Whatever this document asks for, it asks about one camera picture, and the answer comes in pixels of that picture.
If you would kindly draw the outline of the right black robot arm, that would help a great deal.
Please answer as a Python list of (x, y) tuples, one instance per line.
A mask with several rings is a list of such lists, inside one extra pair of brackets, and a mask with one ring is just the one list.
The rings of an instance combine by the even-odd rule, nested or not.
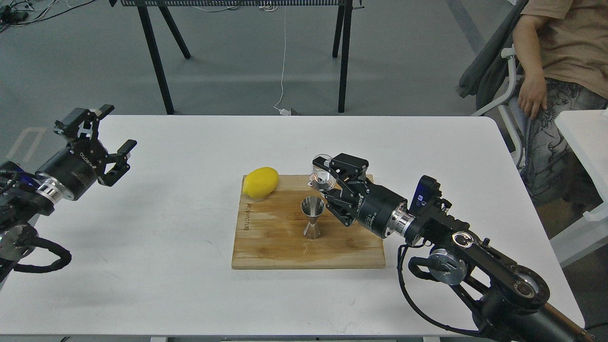
[[(497, 342), (595, 342), (597, 338), (549, 304), (550, 289), (535, 271), (480, 239), (469, 223), (449, 215), (452, 204), (432, 177), (420, 178), (411, 202), (374, 184), (367, 160), (341, 153), (317, 156), (313, 167), (336, 185), (324, 189), (326, 207), (346, 227), (358, 222), (379, 238), (398, 235), (397, 274), (402, 294), (421, 318), (445, 331)], [(476, 330), (434, 320), (413, 301), (403, 275), (441, 282), (471, 312)]]

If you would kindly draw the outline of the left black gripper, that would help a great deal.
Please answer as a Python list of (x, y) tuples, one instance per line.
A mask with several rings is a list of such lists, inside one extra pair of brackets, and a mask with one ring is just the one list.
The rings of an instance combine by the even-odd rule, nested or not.
[(37, 178), (53, 178), (65, 188), (65, 198), (76, 201), (96, 182), (111, 187), (130, 170), (128, 159), (137, 145), (128, 139), (116, 153), (107, 154), (100, 143), (99, 124), (115, 109), (111, 104), (95, 109), (74, 109), (63, 121), (55, 121), (54, 134), (67, 141), (36, 171)]

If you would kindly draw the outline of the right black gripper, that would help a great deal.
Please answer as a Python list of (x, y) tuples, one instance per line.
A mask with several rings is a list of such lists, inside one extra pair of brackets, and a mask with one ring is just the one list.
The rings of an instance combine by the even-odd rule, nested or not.
[(384, 186), (368, 183), (369, 162), (363, 158), (340, 153), (326, 160), (325, 165), (337, 186), (344, 188), (325, 192), (328, 210), (346, 227), (359, 222), (379, 238), (386, 238), (393, 212), (402, 204), (407, 205), (408, 200)]

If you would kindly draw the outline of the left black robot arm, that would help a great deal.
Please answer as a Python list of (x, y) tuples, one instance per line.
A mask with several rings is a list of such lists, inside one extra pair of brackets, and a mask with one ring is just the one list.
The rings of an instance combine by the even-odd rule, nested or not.
[(63, 121), (56, 121), (54, 132), (67, 144), (35, 173), (19, 164), (1, 165), (0, 257), (1, 279), (12, 271), (50, 273), (67, 266), (71, 253), (41, 238), (30, 223), (37, 214), (50, 216), (62, 199), (76, 201), (96, 182), (113, 186), (130, 169), (128, 158), (137, 142), (128, 139), (115, 153), (109, 153), (98, 138), (100, 122), (114, 106), (97, 110), (77, 108)]

